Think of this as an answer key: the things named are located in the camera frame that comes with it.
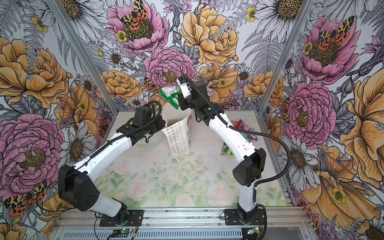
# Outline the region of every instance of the robotic arm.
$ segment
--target robotic arm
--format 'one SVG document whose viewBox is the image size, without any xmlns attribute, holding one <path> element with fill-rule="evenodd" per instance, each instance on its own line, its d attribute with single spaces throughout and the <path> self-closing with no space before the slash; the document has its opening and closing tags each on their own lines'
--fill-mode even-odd
<svg viewBox="0 0 384 240">
<path fill-rule="evenodd" d="M 229 125 L 232 126 L 232 124 L 220 105 L 212 103 L 209 106 L 204 101 L 204 98 L 209 98 L 203 82 L 194 82 L 197 89 L 191 89 L 185 78 L 186 76 L 183 75 L 177 80 L 182 91 L 182 94 L 179 94 L 179 106 L 182 110 L 193 109 L 196 117 L 213 129 L 232 150 L 239 163 L 234 168 L 233 175 L 242 185 L 238 215 L 243 223 L 250 223 L 258 211 L 254 184 L 261 177 L 261 172 L 264 170 L 266 153 L 262 148 L 256 149 L 239 132 L 228 127 Z M 158 116 L 152 124 L 143 128 L 151 121 L 152 114 L 155 115 L 155 112 L 150 106 L 137 108 L 132 123 L 131 119 L 121 126 L 117 133 L 113 135 L 113 138 L 109 140 L 110 142 L 107 143 L 108 146 L 103 145 L 92 155 L 72 167 L 63 166 L 59 171 L 59 197 L 80 211 L 99 212 L 108 215 L 116 225 L 124 224 L 128 218 L 127 206 L 118 200 L 100 194 L 94 182 L 99 174 L 119 154 L 133 146 L 146 134 L 154 134 L 164 128 L 165 121 L 162 120 L 161 116 Z M 224 124 L 220 118 L 224 119 L 228 124 Z"/>
</svg>

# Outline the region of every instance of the metal post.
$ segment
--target metal post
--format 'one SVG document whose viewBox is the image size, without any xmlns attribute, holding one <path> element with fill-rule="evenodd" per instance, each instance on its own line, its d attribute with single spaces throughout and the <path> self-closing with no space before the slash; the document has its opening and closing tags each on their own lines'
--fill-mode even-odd
<svg viewBox="0 0 384 240">
<path fill-rule="evenodd" d="M 91 58 L 85 49 L 79 35 L 77 34 L 76 29 L 74 28 L 73 23 L 65 12 L 63 6 L 60 3 L 60 0 L 48 0 L 46 1 L 49 8 L 53 12 L 55 18 L 60 24 L 60 27 L 63 29 L 67 40 L 71 42 L 74 50 L 82 60 L 83 64 L 87 68 L 91 78 L 95 81 L 96 86 L 99 88 L 101 94 L 103 95 L 105 102 L 109 106 L 112 115 L 116 116 L 118 113 L 118 109 L 109 94 L 107 88 L 105 87 L 104 82 L 101 80 L 100 74 L 98 73 L 95 65 L 91 61 Z"/>
<path fill-rule="evenodd" d="M 287 41 L 285 42 L 284 48 L 282 53 L 280 54 L 280 58 L 277 61 L 277 64 L 275 66 L 275 69 L 273 70 L 273 74 L 271 77 L 271 81 L 268 84 L 267 89 L 265 90 L 263 99 L 261 104 L 258 107 L 258 113 L 262 114 L 269 99 L 271 98 L 273 89 L 275 88 L 279 76 L 281 74 L 281 71 L 283 70 L 283 67 L 285 63 L 287 62 L 289 56 L 290 56 L 290 51 L 292 50 L 294 44 L 297 43 L 297 37 L 299 36 L 301 30 L 303 29 L 305 22 L 311 12 L 311 9 L 313 7 L 314 0 L 304 0 L 300 11 L 298 13 L 298 17 L 295 21 L 295 25 L 293 26 L 292 32 L 289 34 Z"/>
</svg>

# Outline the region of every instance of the green snack bag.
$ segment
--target green snack bag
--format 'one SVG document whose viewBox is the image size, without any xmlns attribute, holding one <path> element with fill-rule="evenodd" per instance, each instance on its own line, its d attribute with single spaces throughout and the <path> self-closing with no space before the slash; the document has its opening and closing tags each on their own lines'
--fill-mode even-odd
<svg viewBox="0 0 384 240">
<path fill-rule="evenodd" d="M 174 108 L 179 109 L 178 98 L 181 90 L 178 86 L 160 88 L 160 93 Z"/>
</svg>

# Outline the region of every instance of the wall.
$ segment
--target wall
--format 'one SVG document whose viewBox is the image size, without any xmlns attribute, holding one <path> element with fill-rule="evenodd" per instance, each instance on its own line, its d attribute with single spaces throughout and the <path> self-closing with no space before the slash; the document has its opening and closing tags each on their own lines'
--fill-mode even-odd
<svg viewBox="0 0 384 240">
<path fill-rule="evenodd" d="M 70 207 L 58 170 L 99 146 L 112 115 L 43 1 L 0 6 L 0 238 L 46 240 L 60 212 L 36 201 Z"/>
<path fill-rule="evenodd" d="M 120 109 L 164 102 L 159 88 L 175 85 L 180 72 L 203 80 L 211 101 L 253 109 L 302 0 L 142 0 L 146 16 L 132 24 L 133 0 L 61 2 Z"/>
<path fill-rule="evenodd" d="M 384 1 L 315 6 L 263 116 L 318 238 L 383 239 Z"/>
</svg>

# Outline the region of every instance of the white paper bag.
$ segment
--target white paper bag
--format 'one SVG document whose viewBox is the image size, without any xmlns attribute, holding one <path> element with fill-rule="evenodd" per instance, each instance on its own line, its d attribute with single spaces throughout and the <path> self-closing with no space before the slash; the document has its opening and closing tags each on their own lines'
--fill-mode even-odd
<svg viewBox="0 0 384 240">
<path fill-rule="evenodd" d="M 192 125 L 192 109 L 175 109 L 170 103 L 166 103 L 161 112 L 166 122 L 162 129 L 172 154 L 189 152 L 189 139 Z"/>
</svg>

